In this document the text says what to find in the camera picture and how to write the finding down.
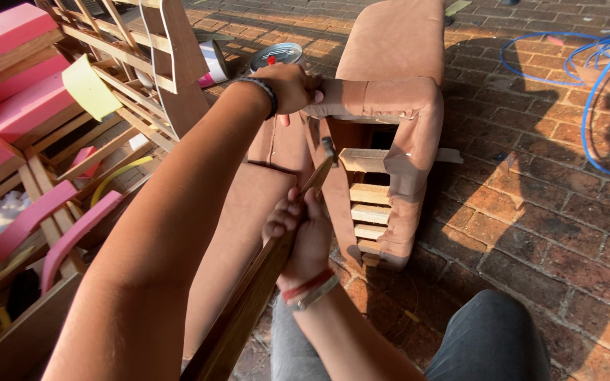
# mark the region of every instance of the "hand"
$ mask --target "hand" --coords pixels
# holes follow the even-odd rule
[[[259,68],[251,77],[262,79],[275,91],[279,104],[276,113],[284,126],[291,124],[289,114],[324,100],[324,93],[317,90],[321,77],[310,77],[298,64],[278,62]]]
[[[263,226],[263,244],[271,237],[281,237],[298,227],[302,212],[294,202],[298,194],[299,190],[292,188],[287,198],[276,204]],[[307,218],[298,229],[291,256],[276,281],[282,291],[298,287],[329,267],[333,227],[317,199],[317,189],[311,188],[305,193],[305,205]]]

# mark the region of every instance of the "person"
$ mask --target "person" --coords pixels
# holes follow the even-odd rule
[[[324,96],[321,79],[300,65],[267,66],[252,77],[227,87],[125,210],[77,290],[43,380],[178,379],[189,290],[243,155],[267,117],[286,119]],[[305,195],[306,211],[293,205],[297,195],[291,190],[263,228],[264,238],[278,236],[307,213],[277,282],[293,294],[288,304],[312,293],[293,290],[325,272],[331,240],[316,190]],[[453,316],[425,375],[364,320],[339,283],[322,294],[298,312],[277,303],[275,380],[549,379],[528,311],[502,294],[479,294]]]

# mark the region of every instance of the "metal can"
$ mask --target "metal can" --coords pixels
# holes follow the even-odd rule
[[[276,62],[285,64],[302,64],[305,62],[303,48],[297,43],[284,42],[265,48],[253,55],[249,62],[251,73],[255,73],[259,68],[267,66],[267,58],[274,57]]]

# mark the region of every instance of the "black pants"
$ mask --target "black pants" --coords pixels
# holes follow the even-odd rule
[[[324,381],[328,374],[277,298],[272,326],[272,379]],[[485,290],[449,321],[425,371],[429,381],[550,380],[550,358],[529,311],[514,298]]]

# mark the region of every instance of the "yellow tube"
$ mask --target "yellow tube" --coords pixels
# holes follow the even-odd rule
[[[136,161],[131,161],[131,163],[124,165],[122,168],[117,169],[113,174],[108,176],[103,182],[100,183],[100,185],[97,186],[97,189],[94,192],[94,195],[91,197],[91,207],[96,206],[98,201],[100,201],[100,194],[102,193],[102,190],[105,189],[105,186],[107,186],[107,184],[110,181],[112,181],[115,177],[121,175],[122,173],[126,172],[127,170],[129,170],[131,168],[138,167],[140,164],[145,164],[152,159],[153,158],[151,156],[146,156],[146,157],[143,157]]]

